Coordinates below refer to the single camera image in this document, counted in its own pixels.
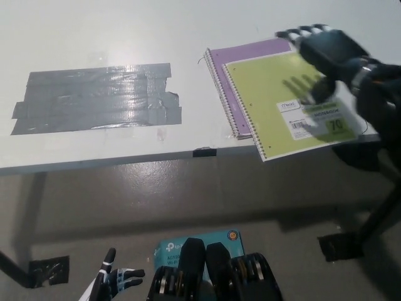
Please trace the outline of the black right hand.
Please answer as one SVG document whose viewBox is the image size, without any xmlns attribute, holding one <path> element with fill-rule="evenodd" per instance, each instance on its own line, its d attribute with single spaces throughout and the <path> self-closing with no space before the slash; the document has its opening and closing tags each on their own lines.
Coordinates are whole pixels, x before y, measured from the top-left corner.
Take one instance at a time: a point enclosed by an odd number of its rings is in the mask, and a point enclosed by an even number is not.
<svg viewBox="0 0 401 301">
<path fill-rule="evenodd" d="M 289 41 L 300 56 L 323 76 L 312 85 L 307 102 L 321 104 L 336 91 L 336 83 L 348 87 L 359 69 L 371 59 L 370 54 L 344 31 L 326 24 L 312 24 L 275 32 Z"/>
</svg>

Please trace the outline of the white and black left hand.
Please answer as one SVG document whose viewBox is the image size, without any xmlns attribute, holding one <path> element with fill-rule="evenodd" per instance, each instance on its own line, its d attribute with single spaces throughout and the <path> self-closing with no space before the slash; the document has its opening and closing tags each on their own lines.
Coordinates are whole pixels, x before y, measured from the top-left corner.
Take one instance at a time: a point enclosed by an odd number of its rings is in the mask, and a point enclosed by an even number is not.
<svg viewBox="0 0 401 301">
<path fill-rule="evenodd" d="M 116 254 L 115 248 L 108 250 L 96 277 L 78 299 L 79 301 L 113 300 L 119 293 L 143 282 L 145 276 L 143 269 L 113 269 Z"/>
</svg>

